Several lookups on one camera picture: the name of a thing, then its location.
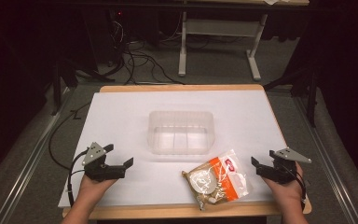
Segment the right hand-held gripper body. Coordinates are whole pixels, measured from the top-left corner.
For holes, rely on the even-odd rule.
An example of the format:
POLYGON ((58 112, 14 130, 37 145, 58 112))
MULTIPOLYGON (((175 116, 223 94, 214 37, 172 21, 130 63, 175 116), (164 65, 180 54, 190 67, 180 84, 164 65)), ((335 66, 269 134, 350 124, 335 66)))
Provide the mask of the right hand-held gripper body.
POLYGON ((277 158, 272 158, 273 166, 260 163, 259 169, 255 170, 261 177, 272 180, 278 184, 287 184, 296 179, 297 162, 312 163, 312 159, 301 155, 289 147, 275 151, 275 155, 277 158))

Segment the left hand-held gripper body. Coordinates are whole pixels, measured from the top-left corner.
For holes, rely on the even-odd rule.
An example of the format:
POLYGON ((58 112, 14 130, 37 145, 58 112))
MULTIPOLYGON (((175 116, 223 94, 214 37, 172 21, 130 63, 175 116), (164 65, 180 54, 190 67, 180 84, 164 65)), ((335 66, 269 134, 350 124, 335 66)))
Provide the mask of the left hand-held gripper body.
POLYGON ((91 180, 102 182, 110 179, 124 178, 126 170, 123 164, 121 165, 108 165, 105 163, 106 154, 98 143, 92 142, 87 149, 86 156, 82 161, 85 175, 91 180))

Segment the orange and clear snack bag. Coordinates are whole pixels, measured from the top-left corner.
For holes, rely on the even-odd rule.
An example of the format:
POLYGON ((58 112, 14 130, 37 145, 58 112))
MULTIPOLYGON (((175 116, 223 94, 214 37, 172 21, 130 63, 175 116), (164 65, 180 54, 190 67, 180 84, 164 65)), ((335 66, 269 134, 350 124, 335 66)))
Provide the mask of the orange and clear snack bag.
POLYGON ((246 173, 233 149, 189 172, 182 172, 192 195, 203 211, 207 204, 236 201, 249 194, 246 173))

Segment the clear plastic container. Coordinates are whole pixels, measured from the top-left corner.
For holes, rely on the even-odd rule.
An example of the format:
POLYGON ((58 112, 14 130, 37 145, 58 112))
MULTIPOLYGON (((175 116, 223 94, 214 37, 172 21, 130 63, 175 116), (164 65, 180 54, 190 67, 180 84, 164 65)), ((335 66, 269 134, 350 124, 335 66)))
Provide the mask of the clear plastic container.
POLYGON ((207 111, 153 111, 147 143, 158 155, 204 155, 213 147, 214 116, 207 111))

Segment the person's left hand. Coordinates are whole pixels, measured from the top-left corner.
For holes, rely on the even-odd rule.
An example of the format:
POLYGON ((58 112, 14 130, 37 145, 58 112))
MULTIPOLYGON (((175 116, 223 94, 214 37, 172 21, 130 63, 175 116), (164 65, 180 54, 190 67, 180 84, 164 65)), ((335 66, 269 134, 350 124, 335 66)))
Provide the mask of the person's left hand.
POLYGON ((84 175, 76 199, 85 203, 97 203, 116 182, 116 179, 98 182, 84 175))

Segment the person's right hand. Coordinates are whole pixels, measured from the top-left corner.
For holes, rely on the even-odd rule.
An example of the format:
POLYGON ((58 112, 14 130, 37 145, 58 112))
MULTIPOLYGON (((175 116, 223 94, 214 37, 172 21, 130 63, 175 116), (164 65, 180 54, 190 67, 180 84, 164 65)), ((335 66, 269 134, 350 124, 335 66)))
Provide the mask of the person's right hand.
POLYGON ((282 213, 284 211, 293 213, 295 210, 302 212, 302 188, 296 180, 284 185, 278 184, 266 178, 263 178, 263 180, 271 189, 273 198, 282 213))

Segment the white table mat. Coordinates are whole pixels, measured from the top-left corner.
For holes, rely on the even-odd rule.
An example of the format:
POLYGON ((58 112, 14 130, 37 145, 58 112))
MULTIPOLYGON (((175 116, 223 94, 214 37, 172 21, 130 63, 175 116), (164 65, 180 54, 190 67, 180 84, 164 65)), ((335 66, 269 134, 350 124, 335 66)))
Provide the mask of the white table mat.
POLYGON ((286 143, 263 91, 145 91, 94 95, 77 150, 96 142, 113 145, 110 165, 133 159, 133 166, 100 201, 102 206, 192 204, 184 171, 234 150, 249 185, 246 202, 268 202, 269 187, 251 164, 269 164, 271 150, 286 143), (148 117, 153 111, 208 111, 213 114, 215 140, 205 155, 162 156, 147 144, 148 117))

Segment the black metal stand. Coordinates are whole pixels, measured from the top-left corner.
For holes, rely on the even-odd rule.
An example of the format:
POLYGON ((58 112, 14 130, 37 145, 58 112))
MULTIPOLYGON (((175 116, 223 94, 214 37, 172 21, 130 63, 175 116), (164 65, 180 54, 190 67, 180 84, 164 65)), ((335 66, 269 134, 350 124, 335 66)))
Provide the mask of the black metal stand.
POLYGON ((75 88, 77 86, 76 71, 79 70, 100 81, 115 82, 114 79, 104 77, 98 74, 96 71, 88 69, 87 67, 74 62, 70 59, 59 59, 53 65, 52 73, 52 87, 53 87, 53 115, 57 115, 60 108, 62 107, 62 87, 61 81, 69 88, 75 88))
POLYGON ((291 94, 295 97, 307 95, 307 108, 306 117, 312 127, 315 127, 315 106, 317 81, 320 69, 318 67, 301 68, 293 73, 284 75, 276 80, 271 81, 269 84, 263 86, 265 91, 270 91, 277 86, 291 84, 291 94))

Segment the dark computer tower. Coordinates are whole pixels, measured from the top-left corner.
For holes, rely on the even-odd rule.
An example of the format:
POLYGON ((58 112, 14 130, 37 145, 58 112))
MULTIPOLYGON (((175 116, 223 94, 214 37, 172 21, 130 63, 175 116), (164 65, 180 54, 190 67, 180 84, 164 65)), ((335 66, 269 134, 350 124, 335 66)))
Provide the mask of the dark computer tower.
POLYGON ((98 65, 118 64, 126 47, 124 29, 116 14, 107 8, 82 10, 89 41, 98 65))

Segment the white-framed desk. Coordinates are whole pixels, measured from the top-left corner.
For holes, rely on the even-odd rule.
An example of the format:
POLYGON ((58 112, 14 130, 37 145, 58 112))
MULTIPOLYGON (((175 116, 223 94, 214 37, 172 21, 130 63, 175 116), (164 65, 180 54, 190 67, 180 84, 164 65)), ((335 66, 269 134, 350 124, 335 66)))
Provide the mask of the white-framed desk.
MULTIPOLYGON (((183 4, 185 6, 188 6, 190 3, 219 3, 275 9, 278 7, 306 7, 310 3, 310 0, 290 0, 288 3, 276 4, 273 6, 268 5, 263 0, 183 0, 183 4)), ((268 13, 262 13, 255 19, 248 19, 247 21, 242 19, 223 19, 222 17, 217 19, 189 19, 187 17, 187 12, 184 11, 181 16, 182 32, 178 76, 184 77, 186 75, 186 38, 188 35, 249 37, 253 39, 253 45, 245 51, 246 59, 249 64, 253 80, 259 81, 261 76, 255 60, 255 53, 264 32, 268 16, 268 13)))

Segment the white paper sheet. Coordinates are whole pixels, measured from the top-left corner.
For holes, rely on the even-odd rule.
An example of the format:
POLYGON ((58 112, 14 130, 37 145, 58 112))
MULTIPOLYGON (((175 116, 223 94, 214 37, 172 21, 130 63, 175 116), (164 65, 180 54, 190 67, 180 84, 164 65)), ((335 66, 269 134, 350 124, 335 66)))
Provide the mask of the white paper sheet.
POLYGON ((270 6, 290 2, 290 0, 263 0, 263 1, 270 6))

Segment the aluminium floor rail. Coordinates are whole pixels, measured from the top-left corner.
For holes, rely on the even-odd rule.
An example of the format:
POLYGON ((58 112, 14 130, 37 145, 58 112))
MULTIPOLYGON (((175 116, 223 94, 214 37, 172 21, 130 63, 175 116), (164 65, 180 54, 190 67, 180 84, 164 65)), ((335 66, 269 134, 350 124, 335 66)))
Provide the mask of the aluminium floor rail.
POLYGON ((53 90, 47 91, 46 97, 46 104, 26 125, 0 165, 0 224, 9 222, 61 116, 61 108, 55 107, 53 90))
POLYGON ((345 218, 349 224, 358 224, 358 212, 353 204, 353 200, 344 185, 342 178, 338 175, 337 169, 335 168, 331 158, 328 155, 326 147, 324 146, 320 135, 318 134, 315 127, 310 124, 310 121, 307 117, 307 109, 304 106, 303 101, 300 98, 293 99, 297 110, 300 113, 300 117, 306 123, 307 129, 310 133, 310 136, 313 140, 314 145, 316 146, 316 152, 318 160, 321 162, 326 177, 332 187, 332 190, 337 198, 337 201, 341 207, 342 212, 344 213, 345 218))

